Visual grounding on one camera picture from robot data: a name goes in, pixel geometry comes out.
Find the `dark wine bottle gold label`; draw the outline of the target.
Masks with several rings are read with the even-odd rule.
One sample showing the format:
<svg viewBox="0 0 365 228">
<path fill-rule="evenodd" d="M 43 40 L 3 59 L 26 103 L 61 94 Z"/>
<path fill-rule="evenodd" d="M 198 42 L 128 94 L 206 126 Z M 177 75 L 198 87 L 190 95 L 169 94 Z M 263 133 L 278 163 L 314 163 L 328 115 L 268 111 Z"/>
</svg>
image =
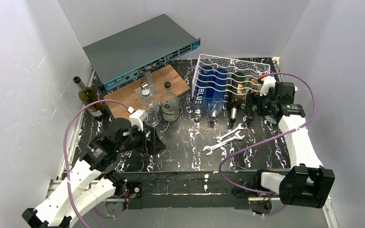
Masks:
<svg viewBox="0 0 365 228">
<path fill-rule="evenodd" d="M 80 77 L 73 77 L 73 82 L 79 89 L 78 97 L 84 105 L 88 105 L 92 102 L 98 101 L 98 95 L 96 92 L 81 81 Z M 103 103 L 97 103 L 87 108 L 87 111 L 95 118 L 104 118 L 106 115 L 106 110 Z"/>
</svg>

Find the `dark green wine bottle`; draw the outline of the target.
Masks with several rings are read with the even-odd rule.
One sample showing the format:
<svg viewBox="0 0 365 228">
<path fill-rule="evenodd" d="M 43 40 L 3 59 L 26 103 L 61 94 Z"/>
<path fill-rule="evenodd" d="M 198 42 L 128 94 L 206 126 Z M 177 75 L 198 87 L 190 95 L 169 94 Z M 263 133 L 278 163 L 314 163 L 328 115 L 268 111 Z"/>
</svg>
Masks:
<svg viewBox="0 0 365 228">
<path fill-rule="evenodd" d="M 243 104 L 245 96 L 245 76 L 242 72 L 235 72 L 231 77 L 230 94 L 227 109 L 230 113 L 229 121 L 231 125 L 236 122 L 237 112 Z"/>
</svg>

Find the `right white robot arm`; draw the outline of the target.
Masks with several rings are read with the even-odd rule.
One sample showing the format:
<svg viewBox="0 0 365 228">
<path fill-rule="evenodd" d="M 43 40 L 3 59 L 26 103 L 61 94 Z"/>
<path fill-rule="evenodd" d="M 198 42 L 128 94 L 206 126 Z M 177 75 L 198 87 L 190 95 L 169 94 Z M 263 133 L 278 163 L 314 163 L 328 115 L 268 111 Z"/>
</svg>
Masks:
<svg viewBox="0 0 365 228">
<path fill-rule="evenodd" d="M 317 157 L 308 130 L 303 126 L 306 115 L 295 104 L 296 87 L 289 82 L 276 82 L 261 91 L 247 93 L 246 107 L 250 117 L 272 116 L 285 134 L 291 170 L 286 175 L 259 170 L 250 187 L 262 194 L 269 191 L 279 195 L 284 205 L 322 208 L 335 181 L 334 172 L 323 167 Z"/>
</svg>

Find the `clear bottle white cap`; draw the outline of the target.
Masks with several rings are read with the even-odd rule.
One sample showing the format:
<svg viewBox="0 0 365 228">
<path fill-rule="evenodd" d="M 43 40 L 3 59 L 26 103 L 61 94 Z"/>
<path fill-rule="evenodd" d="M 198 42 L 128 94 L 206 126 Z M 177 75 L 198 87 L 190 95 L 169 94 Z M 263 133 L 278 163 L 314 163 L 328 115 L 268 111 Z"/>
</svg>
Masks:
<svg viewBox="0 0 365 228">
<path fill-rule="evenodd" d="M 144 122 L 146 125 L 150 127 L 155 127 L 160 123 L 161 113 L 159 102 L 151 96 L 151 91 L 149 88 L 145 88 L 142 90 L 141 99 L 141 109 L 144 109 L 147 112 L 147 117 L 145 117 Z"/>
</svg>

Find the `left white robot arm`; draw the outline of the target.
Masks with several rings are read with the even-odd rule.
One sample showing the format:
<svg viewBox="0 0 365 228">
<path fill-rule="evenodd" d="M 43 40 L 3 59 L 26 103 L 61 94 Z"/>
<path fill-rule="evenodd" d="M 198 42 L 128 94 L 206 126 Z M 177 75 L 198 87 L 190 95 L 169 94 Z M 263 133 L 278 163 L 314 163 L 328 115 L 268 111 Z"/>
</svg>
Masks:
<svg viewBox="0 0 365 228">
<path fill-rule="evenodd" d="M 154 155 L 165 149 L 155 127 L 141 129 L 139 124 L 116 118 L 90 141 L 69 177 L 36 208 L 27 208 L 22 218 L 32 228 L 71 228 L 81 216 L 107 198 L 124 201 L 141 198 L 141 182 L 128 181 L 115 170 L 104 171 L 121 153 Z"/>
</svg>

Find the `clear liquor bottle black cap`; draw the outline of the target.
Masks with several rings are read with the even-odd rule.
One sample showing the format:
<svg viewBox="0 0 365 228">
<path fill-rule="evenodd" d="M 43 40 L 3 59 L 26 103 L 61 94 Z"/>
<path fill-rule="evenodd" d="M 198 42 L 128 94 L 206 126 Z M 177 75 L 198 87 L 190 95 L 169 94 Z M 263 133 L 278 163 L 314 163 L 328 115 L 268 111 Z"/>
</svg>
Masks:
<svg viewBox="0 0 365 228">
<path fill-rule="evenodd" d="M 162 117 L 166 121 L 175 121 L 179 114 L 179 97 L 172 91 L 171 83 L 164 83 L 165 91 L 160 98 Z"/>
</svg>

